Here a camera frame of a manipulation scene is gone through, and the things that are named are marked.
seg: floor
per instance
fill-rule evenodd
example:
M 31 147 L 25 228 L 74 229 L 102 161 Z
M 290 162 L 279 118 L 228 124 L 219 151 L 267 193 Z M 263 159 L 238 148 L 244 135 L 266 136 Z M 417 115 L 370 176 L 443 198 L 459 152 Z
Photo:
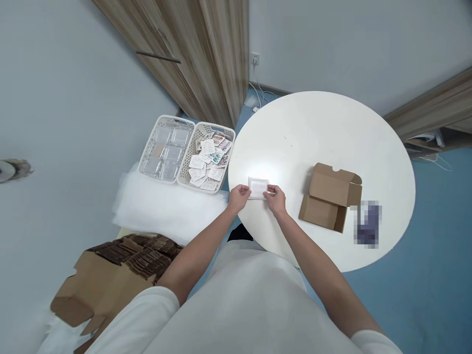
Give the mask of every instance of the floor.
M 251 116 L 251 108 L 244 106 L 236 134 Z M 441 157 L 451 164 L 451 172 L 432 162 L 413 161 L 416 204 L 396 247 L 372 265 L 344 273 L 404 354 L 472 353 L 472 149 Z M 227 180 L 224 189 L 228 190 Z M 223 242 L 239 223 L 236 218 Z M 309 295 L 321 304 L 305 283 Z

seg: wall socket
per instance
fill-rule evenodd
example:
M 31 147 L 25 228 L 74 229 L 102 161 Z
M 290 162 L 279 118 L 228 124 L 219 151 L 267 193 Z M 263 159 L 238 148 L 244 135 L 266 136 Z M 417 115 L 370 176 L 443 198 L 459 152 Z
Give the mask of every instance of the wall socket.
M 251 65 L 259 65 L 259 53 L 251 53 Z

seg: white tabletop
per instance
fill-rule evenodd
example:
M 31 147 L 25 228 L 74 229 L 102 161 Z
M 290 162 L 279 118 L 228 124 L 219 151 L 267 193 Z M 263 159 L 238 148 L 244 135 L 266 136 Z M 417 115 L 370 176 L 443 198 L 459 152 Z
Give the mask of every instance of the white tabletop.
M 351 98 L 320 91 L 283 96 L 248 120 L 232 148 L 230 188 L 247 184 L 248 177 L 279 185 L 287 212 L 342 272 L 383 257 L 410 222 L 415 184 L 408 154 L 382 117 Z M 382 206 L 377 249 L 354 243 L 354 211 L 349 208 L 342 234 L 298 219 L 317 162 L 358 174 L 362 200 Z M 298 266 L 266 201 L 249 200 L 239 218 L 262 247 Z

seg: finger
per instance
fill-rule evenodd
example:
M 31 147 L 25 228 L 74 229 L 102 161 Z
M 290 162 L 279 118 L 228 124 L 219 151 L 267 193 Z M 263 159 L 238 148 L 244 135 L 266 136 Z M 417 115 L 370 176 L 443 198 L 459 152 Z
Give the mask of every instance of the finger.
M 251 190 L 248 190 L 244 193 L 243 197 L 247 200 L 250 195 L 251 195 Z
M 282 189 L 280 189 L 280 187 L 278 185 L 275 185 L 275 184 L 268 184 L 267 189 L 269 189 L 269 188 L 271 190 L 273 190 L 275 193 L 282 192 Z
M 236 187 L 234 187 L 232 190 L 237 190 L 238 192 L 241 192 L 241 190 L 244 190 L 243 187 L 245 187 L 244 184 L 238 184 Z

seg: plastic basket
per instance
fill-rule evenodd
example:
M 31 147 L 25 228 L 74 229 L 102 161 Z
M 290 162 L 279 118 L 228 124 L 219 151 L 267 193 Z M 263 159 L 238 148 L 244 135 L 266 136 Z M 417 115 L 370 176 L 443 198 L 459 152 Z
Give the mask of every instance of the plastic basket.
M 233 148 L 234 148 L 233 146 L 231 146 L 231 148 L 226 153 L 228 155 L 228 164 L 224 167 L 225 170 L 223 172 L 223 177 L 221 178 L 221 181 L 219 182 L 218 186 L 216 187 L 214 191 L 207 191 L 204 189 L 200 189 L 199 187 L 196 187 L 190 184 L 190 175 L 188 174 L 188 164 L 190 163 L 190 159 L 192 158 L 192 155 L 198 155 L 199 153 L 197 151 L 197 148 L 195 147 L 195 141 L 198 138 L 204 137 L 206 134 L 211 134 L 212 132 L 217 132 L 217 131 L 228 135 L 230 137 L 231 142 L 234 144 L 235 137 L 236 137 L 236 133 L 234 130 L 227 127 L 223 127 L 218 124 L 212 124 L 212 123 L 206 123 L 206 122 L 197 123 L 193 131 L 192 137 L 190 138 L 190 142 L 188 143 L 187 150 L 185 151 L 182 164 L 180 165 L 180 169 L 177 174 L 178 184 L 186 188 L 190 188 L 199 192 L 209 193 L 209 194 L 214 194 L 221 189 L 221 187 L 223 186 L 223 182 L 226 178 L 226 172 L 227 172 L 228 166 L 230 164 L 231 153 L 233 152 Z
M 139 161 L 139 166 L 138 166 L 138 171 L 141 174 L 146 175 L 146 176 L 151 177 L 151 178 L 154 178 L 155 180 L 157 180 L 161 183 L 171 184 L 171 183 L 174 183 L 177 180 L 178 174 L 179 174 L 180 169 L 182 167 L 182 163 L 184 162 L 184 158 L 181 159 L 181 161 L 180 161 L 180 166 L 179 166 L 178 171 L 177 171 L 177 176 L 173 181 L 165 181 L 165 180 L 158 179 L 156 176 L 152 176 L 152 175 L 149 175 L 147 173 L 142 172 L 142 168 L 143 168 L 144 162 L 146 161 L 147 156 L 151 152 L 153 144 L 155 143 L 154 139 L 155 139 L 157 128 L 161 127 L 161 126 L 177 127 L 179 124 L 185 124 L 185 125 L 189 126 L 192 130 L 192 135 L 190 137 L 189 143 L 187 144 L 187 146 L 184 149 L 185 152 L 184 152 L 183 156 L 184 157 L 186 156 L 188 147 L 191 146 L 193 134 L 195 133 L 195 123 L 192 122 L 191 120 L 187 120 L 187 119 L 180 118 L 180 117 L 162 115 L 157 119 L 156 124 L 154 125 L 154 128 L 152 129 L 152 132 L 149 135 L 149 139 L 147 140 L 147 143 L 146 143 L 146 146 L 144 148 L 143 154 L 141 155 L 141 159 Z

